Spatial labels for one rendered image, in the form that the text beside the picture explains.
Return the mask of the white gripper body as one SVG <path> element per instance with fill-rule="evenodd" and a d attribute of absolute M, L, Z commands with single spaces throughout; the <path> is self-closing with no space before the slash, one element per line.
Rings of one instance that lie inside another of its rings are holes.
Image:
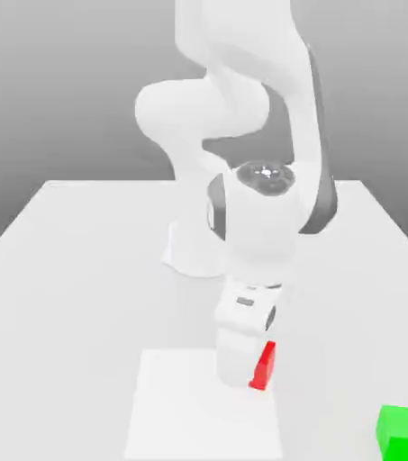
<path fill-rule="evenodd" d="M 216 370 L 224 384 L 245 388 L 254 376 L 254 370 L 266 341 L 236 330 L 220 327 L 216 333 Z"/>

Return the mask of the small red cube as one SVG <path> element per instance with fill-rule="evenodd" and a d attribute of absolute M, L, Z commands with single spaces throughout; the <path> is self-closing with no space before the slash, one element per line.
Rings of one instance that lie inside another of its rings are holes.
<path fill-rule="evenodd" d="M 265 391 L 272 375 L 276 358 L 276 342 L 269 340 L 254 369 L 253 377 L 249 381 L 249 387 Z"/>

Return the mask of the small green cube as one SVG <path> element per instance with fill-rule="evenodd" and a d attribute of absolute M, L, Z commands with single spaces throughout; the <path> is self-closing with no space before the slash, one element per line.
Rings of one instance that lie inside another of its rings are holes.
<path fill-rule="evenodd" d="M 382 461 L 408 461 L 408 407 L 381 406 L 376 441 Z"/>

